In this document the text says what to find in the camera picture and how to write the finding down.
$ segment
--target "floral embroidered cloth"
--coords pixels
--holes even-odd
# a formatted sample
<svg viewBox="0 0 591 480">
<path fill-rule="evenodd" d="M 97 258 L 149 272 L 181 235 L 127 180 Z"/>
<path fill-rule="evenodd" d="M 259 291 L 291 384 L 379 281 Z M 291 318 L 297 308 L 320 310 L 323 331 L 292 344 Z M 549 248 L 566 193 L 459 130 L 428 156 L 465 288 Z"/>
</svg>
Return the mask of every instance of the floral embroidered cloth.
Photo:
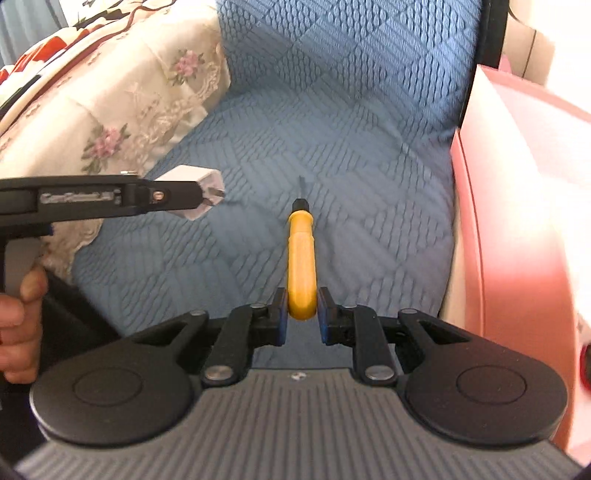
<svg viewBox="0 0 591 480">
<path fill-rule="evenodd" d="M 143 175 L 205 118 L 229 87 L 215 6 L 166 4 L 144 2 L 141 15 L 120 20 L 122 33 L 87 48 L 29 105 L 0 138 L 0 178 Z M 45 265 L 67 278 L 101 223 L 56 224 Z"/>
</svg>

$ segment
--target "diamond pattern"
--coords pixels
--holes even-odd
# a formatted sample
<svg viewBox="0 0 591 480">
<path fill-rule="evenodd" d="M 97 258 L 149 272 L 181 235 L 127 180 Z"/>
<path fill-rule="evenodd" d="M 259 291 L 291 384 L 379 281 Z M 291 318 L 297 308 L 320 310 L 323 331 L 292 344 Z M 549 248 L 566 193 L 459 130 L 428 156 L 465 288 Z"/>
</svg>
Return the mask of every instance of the diamond pattern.
<svg viewBox="0 0 591 480">
<path fill-rule="evenodd" d="M 453 250 L 449 145 L 480 2 L 223 0 L 218 12 L 230 92 L 150 177 L 219 168 L 226 200 L 193 223 L 105 221 L 76 257 L 79 287 L 123 333 L 267 300 L 285 285 L 287 218 L 304 196 L 318 283 L 337 302 L 436 314 Z M 348 365 L 317 328 L 298 325 L 255 365 Z"/>
</svg>

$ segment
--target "screw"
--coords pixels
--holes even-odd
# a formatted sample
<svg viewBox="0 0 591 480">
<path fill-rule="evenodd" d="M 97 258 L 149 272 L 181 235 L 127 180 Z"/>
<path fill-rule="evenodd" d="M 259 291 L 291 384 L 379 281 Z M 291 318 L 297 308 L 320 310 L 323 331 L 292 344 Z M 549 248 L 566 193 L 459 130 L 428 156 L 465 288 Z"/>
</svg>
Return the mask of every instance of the screw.
<svg viewBox="0 0 591 480">
<path fill-rule="evenodd" d="M 228 380 L 234 371 L 227 365 L 214 365 L 205 370 L 205 378 L 213 382 L 223 382 Z"/>
<path fill-rule="evenodd" d="M 394 370 L 387 365 L 372 365 L 365 370 L 365 376 L 370 380 L 390 380 L 394 376 Z"/>
<path fill-rule="evenodd" d="M 291 379 L 295 380 L 296 382 L 299 382 L 301 380 L 304 380 L 308 375 L 306 375 L 304 372 L 295 372 L 291 374 Z"/>
</svg>

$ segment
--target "finger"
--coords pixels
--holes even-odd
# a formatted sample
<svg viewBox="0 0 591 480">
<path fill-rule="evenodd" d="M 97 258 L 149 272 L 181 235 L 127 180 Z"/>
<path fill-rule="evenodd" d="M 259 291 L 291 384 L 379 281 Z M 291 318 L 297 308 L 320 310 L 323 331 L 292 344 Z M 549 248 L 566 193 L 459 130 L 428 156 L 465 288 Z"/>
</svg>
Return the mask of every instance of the finger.
<svg viewBox="0 0 591 480">
<path fill-rule="evenodd" d="M 18 345 L 0 345 L 0 371 L 21 372 L 39 362 L 41 338 Z"/>
<path fill-rule="evenodd" d="M 43 298 L 48 290 L 47 274 L 40 265 L 35 265 L 21 283 L 21 300 L 28 303 Z"/>
<path fill-rule="evenodd" d="M 10 383 L 26 385 L 33 383 L 37 379 L 38 372 L 39 367 L 38 365 L 35 365 L 22 372 L 4 372 L 4 378 Z"/>
<path fill-rule="evenodd" d="M 41 338 L 42 300 L 25 303 L 25 319 L 18 327 L 0 329 L 0 343 L 17 345 Z"/>
<path fill-rule="evenodd" d="M 0 294 L 0 328 L 16 327 L 25 319 L 22 302 L 8 295 Z"/>
</svg>

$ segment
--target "yellow screwdriver handle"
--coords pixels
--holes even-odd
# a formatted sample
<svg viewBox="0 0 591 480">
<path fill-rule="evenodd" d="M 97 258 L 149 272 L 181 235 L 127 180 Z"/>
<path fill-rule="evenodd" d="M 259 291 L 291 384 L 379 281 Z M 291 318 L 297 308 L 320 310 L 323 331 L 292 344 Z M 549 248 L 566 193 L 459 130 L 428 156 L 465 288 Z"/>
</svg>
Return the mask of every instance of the yellow screwdriver handle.
<svg viewBox="0 0 591 480">
<path fill-rule="evenodd" d="M 308 202 L 297 199 L 290 215 L 288 241 L 287 293 L 290 315 L 309 320 L 316 314 L 316 259 Z"/>
</svg>

